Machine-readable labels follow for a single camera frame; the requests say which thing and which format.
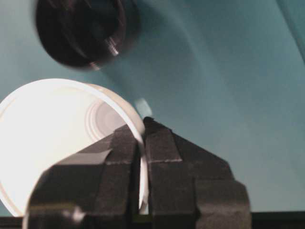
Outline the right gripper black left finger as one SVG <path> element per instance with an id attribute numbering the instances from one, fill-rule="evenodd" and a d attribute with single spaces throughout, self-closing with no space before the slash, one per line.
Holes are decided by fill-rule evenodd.
<path id="1" fill-rule="evenodd" d="M 40 176 L 25 229 L 128 229 L 138 211 L 140 150 L 128 126 Z"/>

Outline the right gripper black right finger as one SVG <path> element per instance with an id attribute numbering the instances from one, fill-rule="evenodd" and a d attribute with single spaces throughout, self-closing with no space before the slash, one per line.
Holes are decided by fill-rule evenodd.
<path id="1" fill-rule="evenodd" d="M 250 200 L 228 162 L 144 119 L 154 229 L 249 229 Z"/>

